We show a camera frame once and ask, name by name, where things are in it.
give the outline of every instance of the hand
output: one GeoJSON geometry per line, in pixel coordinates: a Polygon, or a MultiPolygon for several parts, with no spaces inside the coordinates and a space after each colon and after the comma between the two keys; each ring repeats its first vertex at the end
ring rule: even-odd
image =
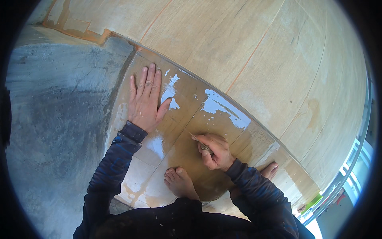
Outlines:
{"type": "Polygon", "coordinates": [[[225,138],[207,133],[206,135],[195,135],[203,144],[207,145],[213,152],[213,156],[207,151],[202,150],[198,142],[197,147],[202,153],[203,164],[209,169],[221,169],[226,172],[232,166],[235,158],[231,155],[228,142],[225,138]]]}
{"type": "Polygon", "coordinates": [[[162,74],[160,70],[155,72],[154,63],[150,64],[149,69],[142,68],[138,90],[135,87],[134,76],[130,76],[128,120],[148,133],[162,121],[172,100],[166,99],[158,109],[161,80],[162,74]]]}

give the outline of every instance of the green object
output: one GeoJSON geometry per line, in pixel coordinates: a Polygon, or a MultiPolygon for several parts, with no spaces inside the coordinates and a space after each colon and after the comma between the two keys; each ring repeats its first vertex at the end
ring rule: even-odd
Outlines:
{"type": "Polygon", "coordinates": [[[312,199],[312,201],[310,201],[306,205],[305,210],[301,212],[301,215],[304,214],[304,212],[306,212],[307,210],[311,209],[314,205],[316,205],[321,200],[321,198],[323,198],[323,196],[321,196],[320,194],[317,194],[317,196],[315,196],[315,198],[312,199]]]}

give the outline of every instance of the sleeve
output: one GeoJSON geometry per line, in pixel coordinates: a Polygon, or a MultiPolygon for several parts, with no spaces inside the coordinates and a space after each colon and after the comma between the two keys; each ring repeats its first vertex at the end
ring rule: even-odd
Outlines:
{"type": "Polygon", "coordinates": [[[110,215],[111,200],[121,192],[121,183],[132,156],[141,148],[141,142],[147,135],[129,121],[118,132],[89,183],[84,197],[83,220],[73,238],[89,238],[91,230],[110,215]]]}
{"type": "Polygon", "coordinates": [[[291,203],[284,193],[260,172],[236,159],[226,174],[250,202],[259,227],[257,238],[299,238],[291,203]]]}

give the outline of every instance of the metal frame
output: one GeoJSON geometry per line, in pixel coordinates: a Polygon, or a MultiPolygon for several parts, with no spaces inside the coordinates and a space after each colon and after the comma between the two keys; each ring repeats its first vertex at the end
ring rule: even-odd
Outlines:
{"type": "Polygon", "coordinates": [[[357,152],[354,154],[354,159],[351,162],[351,165],[350,165],[349,169],[347,170],[342,181],[332,183],[332,186],[330,188],[335,187],[333,191],[330,192],[330,188],[326,189],[326,191],[323,193],[323,198],[320,200],[319,203],[316,204],[316,206],[313,207],[313,215],[310,216],[303,223],[304,226],[308,225],[311,221],[313,221],[316,217],[318,217],[329,206],[329,204],[333,201],[333,199],[337,196],[337,194],[339,193],[341,188],[344,186],[346,180],[349,178],[351,172],[353,171],[353,168],[354,168],[357,160],[359,159],[359,155],[362,151],[362,147],[363,147],[363,144],[364,144],[365,139],[366,139],[366,134],[367,134],[367,130],[369,127],[369,121],[370,121],[370,114],[371,114],[371,79],[370,79],[369,72],[367,72],[366,80],[367,80],[366,83],[367,83],[367,100],[368,100],[367,106],[366,106],[367,107],[367,113],[366,113],[366,118],[365,118],[365,124],[364,124],[364,127],[362,129],[362,133],[359,137],[359,146],[358,146],[357,152]]]}

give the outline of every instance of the person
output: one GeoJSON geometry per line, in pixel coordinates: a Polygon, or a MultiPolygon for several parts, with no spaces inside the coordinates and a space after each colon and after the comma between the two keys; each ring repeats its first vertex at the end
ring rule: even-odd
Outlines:
{"type": "Polygon", "coordinates": [[[121,192],[133,154],[161,122],[172,100],[166,99],[158,108],[161,72],[155,68],[154,63],[143,67],[138,87],[130,76],[128,121],[93,174],[84,197],[83,220],[73,238],[299,238],[304,227],[299,227],[283,192],[269,180],[277,164],[262,172],[248,167],[231,155],[225,138],[213,134],[195,136],[214,152],[211,156],[198,143],[203,163],[231,178],[237,187],[231,191],[232,201],[250,221],[203,212],[193,183],[181,167],[164,172],[164,183],[178,197],[174,203],[110,214],[111,200],[121,192]]]}

